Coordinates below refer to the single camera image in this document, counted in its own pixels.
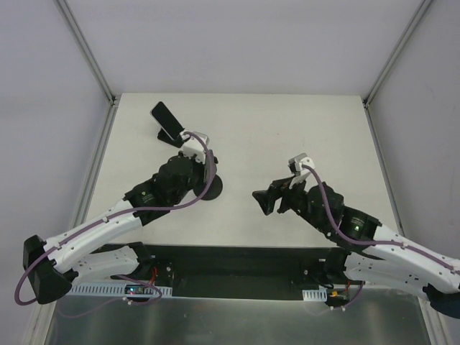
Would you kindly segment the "black round-base clamp phone stand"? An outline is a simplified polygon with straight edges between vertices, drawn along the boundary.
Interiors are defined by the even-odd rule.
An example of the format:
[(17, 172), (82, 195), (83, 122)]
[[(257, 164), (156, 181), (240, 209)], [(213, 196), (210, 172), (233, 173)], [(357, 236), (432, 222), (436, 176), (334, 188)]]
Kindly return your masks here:
[[(205, 189), (207, 184), (205, 182), (197, 184), (193, 188), (193, 192), (196, 196), (199, 196)], [(215, 175), (211, 186), (209, 187), (208, 191), (206, 194), (201, 198), (203, 201), (212, 201), (218, 198), (221, 195), (221, 192), (223, 190), (223, 181), (220, 178), (219, 175)]]

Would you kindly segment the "black smartphone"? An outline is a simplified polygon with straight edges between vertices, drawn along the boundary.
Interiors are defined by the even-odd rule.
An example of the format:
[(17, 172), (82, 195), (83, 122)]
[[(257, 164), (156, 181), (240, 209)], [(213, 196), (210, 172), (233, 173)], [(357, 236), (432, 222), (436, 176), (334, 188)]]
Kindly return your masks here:
[(162, 101), (159, 101), (154, 106), (151, 110), (151, 115), (161, 129), (164, 129), (172, 139), (179, 137), (180, 133), (184, 131), (184, 127)]

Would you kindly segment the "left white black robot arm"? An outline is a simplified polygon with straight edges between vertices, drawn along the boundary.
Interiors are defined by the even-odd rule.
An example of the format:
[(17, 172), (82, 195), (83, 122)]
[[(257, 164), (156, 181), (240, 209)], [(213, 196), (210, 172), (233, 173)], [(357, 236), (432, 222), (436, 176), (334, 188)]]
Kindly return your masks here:
[(108, 252), (99, 248), (171, 211), (186, 208), (183, 199), (189, 192), (195, 194), (196, 201), (217, 198), (222, 191), (217, 164), (212, 152), (181, 151), (99, 216), (48, 239), (31, 236), (24, 242), (24, 275), (19, 281), (29, 282), (34, 302), (45, 305), (81, 283), (106, 277), (147, 278), (153, 261), (143, 243), (128, 243)]

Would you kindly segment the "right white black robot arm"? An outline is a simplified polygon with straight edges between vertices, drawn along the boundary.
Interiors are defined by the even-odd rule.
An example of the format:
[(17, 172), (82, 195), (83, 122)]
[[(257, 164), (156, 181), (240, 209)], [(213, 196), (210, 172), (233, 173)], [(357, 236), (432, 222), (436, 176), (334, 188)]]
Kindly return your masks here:
[(310, 190), (290, 179), (252, 193), (264, 215), (293, 211), (335, 244), (317, 270), (321, 284), (363, 281), (401, 290), (435, 311), (459, 317), (459, 261), (397, 234), (377, 218), (345, 205), (326, 183)]

